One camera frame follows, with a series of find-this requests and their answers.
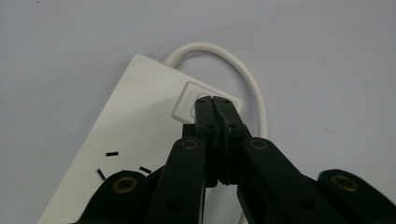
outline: power strip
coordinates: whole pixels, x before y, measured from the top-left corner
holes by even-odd
[[[242,108],[224,91],[135,55],[38,223],[77,222],[107,177],[121,170],[148,175],[163,166],[181,123],[194,121],[195,100],[207,95]]]

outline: power cord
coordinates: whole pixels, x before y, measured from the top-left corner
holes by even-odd
[[[222,59],[230,63],[245,79],[248,87],[250,88],[250,93],[253,95],[257,107],[258,116],[258,132],[259,137],[268,138],[268,124],[267,124],[267,112],[264,102],[264,97],[262,95],[262,90],[256,81],[256,78],[252,75],[250,70],[227,49],[224,49],[218,45],[206,43],[206,42],[195,42],[184,45],[178,49],[174,49],[166,55],[163,59],[163,63],[170,67],[175,67],[183,56],[192,51],[207,51],[220,56]],[[239,224],[248,224],[248,221],[242,213]]]

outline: white power strip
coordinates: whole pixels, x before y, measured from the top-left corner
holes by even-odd
[[[91,196],[121,170],[148,175],[165,164],[182,123],[206,95],[242,101],[174,68],[135,55],[38,223],[77,222]]]

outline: table surface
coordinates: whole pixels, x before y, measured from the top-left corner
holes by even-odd
[[[38,221],[136,53],[160,61],[193,41],[246,63],[269,138],[303,174],[343,169],[396,203],[395,1],[2,0],[0,21],[0,223]],[[256,133],[227,63],[192,53],[178,68],[241,98]],[[209,206],[206,223],[238,209]]]

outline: gray surface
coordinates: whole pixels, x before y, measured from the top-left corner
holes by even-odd
[[[197,40],[257,76],[270,139],[302,173],[344,169],[396,202],[396,2],[2,0],[0,223],[39,219],[134,54]],[[226,63],[191,54],[180,69],[241,97],[255,130]],[[210,207],[212,223],[235,209]]]

